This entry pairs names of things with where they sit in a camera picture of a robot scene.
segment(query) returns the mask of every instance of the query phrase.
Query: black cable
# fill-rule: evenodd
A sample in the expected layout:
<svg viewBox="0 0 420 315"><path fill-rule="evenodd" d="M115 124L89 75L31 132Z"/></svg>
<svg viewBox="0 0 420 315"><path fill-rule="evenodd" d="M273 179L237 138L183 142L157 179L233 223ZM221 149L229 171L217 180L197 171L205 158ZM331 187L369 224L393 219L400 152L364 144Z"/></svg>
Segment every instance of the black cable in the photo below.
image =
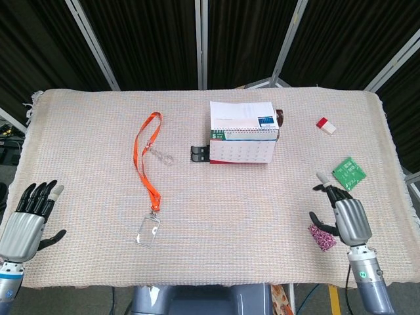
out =
<svg viewBox="0 0 420 315"><path fill-rule="evenodd" d="M346 279L346 289L345 289L345 292L346 292L346 304L347 304L348 311L350 312L350 315L354 315L353 314L353 311L352 311L352 308L350 307L350 303L348 301L348 279L350 278L350 270L352 270L352 266L351 265L348 266L347 279Z"/></svg>
<svg viewBox="0 0 420 315"><path fill-rule="evenodd" d="M129 315L132 305L133 305L133 302L131 301L131 302L127 305L127 308L125 309L124 315Z"/></svg>
<svg viewBox="0 0 420 315"><path fill-rule="evenodd" d="M116 313L116 289L115 287L111 287L112 291L112 305L110 309L110 315L115 315Z"/></svg>
<svg viewBox="0 0 420 315"><path fill-rule="evenodd" d="M307 300L309 300L309 298L311 297L311 295L313 294L313 292L315 291L315 289L316 289L317 287L319 287L319 286L320 286L320 283L318 283L317 285L315 285L315 286L313 287L313 289L312 289L312 290L310 290L310 292L308 293L308 295L304 298L304 300L303 300L303 302L302 302L301 306L298 308L296 315L299 315L299 312L303 309L303 307L305 306L305 304L306 304Z"/></svg>

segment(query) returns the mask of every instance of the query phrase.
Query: blue label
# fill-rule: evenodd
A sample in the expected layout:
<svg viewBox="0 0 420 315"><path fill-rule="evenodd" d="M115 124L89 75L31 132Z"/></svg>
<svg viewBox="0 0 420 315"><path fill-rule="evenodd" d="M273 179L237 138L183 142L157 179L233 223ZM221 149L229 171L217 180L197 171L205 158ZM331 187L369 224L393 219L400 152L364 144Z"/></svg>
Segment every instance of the blue label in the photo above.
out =
<svg viewBox="0 0 420 315"><path fill-rule="evenodd" d="M260 123L260 127L268 127L266 125L274 124L274 119L272 116L258 117L258 122Z"/></svg>

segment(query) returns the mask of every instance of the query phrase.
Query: yellow object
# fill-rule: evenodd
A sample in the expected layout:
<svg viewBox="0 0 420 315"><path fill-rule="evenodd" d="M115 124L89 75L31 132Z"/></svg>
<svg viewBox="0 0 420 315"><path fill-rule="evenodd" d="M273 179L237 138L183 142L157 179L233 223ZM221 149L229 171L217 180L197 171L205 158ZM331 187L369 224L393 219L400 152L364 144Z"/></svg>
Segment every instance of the yellow object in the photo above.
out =
<svg viewBox="0 0 420 315"><path fill-rule="evenodd" d="M331 301L331 313L332 315L341 315L340 302L339 302L339 292L337 287L334 285L328 285L329 290L329 300Z"/></svg>

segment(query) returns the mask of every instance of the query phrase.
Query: clear badge holder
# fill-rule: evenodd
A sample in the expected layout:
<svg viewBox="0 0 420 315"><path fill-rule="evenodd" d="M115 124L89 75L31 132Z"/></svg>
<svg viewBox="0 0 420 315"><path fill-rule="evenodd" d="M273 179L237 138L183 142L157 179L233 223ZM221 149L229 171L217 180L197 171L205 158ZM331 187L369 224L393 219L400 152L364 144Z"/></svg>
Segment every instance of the clear badge holder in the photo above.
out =
<svg viewBox="0 0 420 315"><path fill-rule="evenodd" d="M144 247L151 248L155 240L160 225L160 219L156 217L156 212L150 211L148 217L143 218L142 225L138 231L136 242Z"/></svg>

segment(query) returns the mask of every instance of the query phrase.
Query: white paper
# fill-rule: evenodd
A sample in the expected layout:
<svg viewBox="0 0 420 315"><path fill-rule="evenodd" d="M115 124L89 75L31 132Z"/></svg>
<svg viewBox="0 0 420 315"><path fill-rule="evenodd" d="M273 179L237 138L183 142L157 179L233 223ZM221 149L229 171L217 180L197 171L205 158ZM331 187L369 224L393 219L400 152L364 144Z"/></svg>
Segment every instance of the white paper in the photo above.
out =
<svg viewBox="0 0 420 315"><path fill-rule="evenodd" d="M278 129L277 115L271 102L222 103L210 102L211 129ZM260 118L272 117L272 123Z"/></svg>

